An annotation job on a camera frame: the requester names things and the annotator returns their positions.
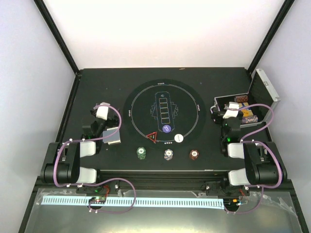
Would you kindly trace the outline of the purple round button chip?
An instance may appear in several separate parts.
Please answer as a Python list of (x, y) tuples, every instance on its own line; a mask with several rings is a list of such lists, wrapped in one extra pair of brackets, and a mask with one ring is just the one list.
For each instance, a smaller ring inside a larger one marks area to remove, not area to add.
[(163, 131), (164, 133), (170, 133), (170, 132), (172, 131), (172, 128), (171, 128), (170, 125), (164, 125), (164, 126), (162, 127), (162, 131)]

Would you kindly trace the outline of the green poker chip stack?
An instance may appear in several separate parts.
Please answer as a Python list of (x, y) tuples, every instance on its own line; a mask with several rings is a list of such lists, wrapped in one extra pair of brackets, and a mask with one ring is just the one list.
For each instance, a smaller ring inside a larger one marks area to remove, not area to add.
[(137, 157), (140, 159), (140, 160), (143, 160), (145, 159), (146, 157), (146, 150), (144, 147), (139, 147), (137, 149)]

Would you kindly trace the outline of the red triangular marker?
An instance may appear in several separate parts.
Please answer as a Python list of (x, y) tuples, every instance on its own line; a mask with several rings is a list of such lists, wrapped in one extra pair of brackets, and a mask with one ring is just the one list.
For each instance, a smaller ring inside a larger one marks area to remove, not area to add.
[(150, 139), (153, 143), (157, 142), (157, 132), (150, 133), (146, 135), (148, 139)]

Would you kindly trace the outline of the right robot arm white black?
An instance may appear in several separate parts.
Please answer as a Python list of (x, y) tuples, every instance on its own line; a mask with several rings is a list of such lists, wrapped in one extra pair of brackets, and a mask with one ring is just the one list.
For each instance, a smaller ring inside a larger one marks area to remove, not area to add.
[(240, 185), (273, 189), (288, 178), (285, 165), (273, 141), (247, 140), (247, 137), (266, 130), (271, 121), (241, 137), (241, 109), (227, 106), (226, 110), (220, 111), (215, 105), (210, 108), (211, 118), (221, 127), (221, 153), (226, 157), (244, 161), (243, 168), (229, 171), (228, 179), (221, 183), (221, 190), (227, 196), (236, 193)]

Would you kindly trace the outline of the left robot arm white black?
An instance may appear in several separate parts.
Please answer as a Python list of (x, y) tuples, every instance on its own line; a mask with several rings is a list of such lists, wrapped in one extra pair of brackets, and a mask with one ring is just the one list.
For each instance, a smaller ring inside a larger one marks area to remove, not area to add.
[(96, 105), (90, 113), (83, 118), (80, 139), (48, 145), (40, 173), (43, 183), (57, 187), (87, 184), (94, 194), (103, 191), (104, 181), (97, 177), (97, 170), (81, 167), (80, 160), (97, 154), (102, 143), (119, 139), (122, 119), (119, 111), (107, 103)]

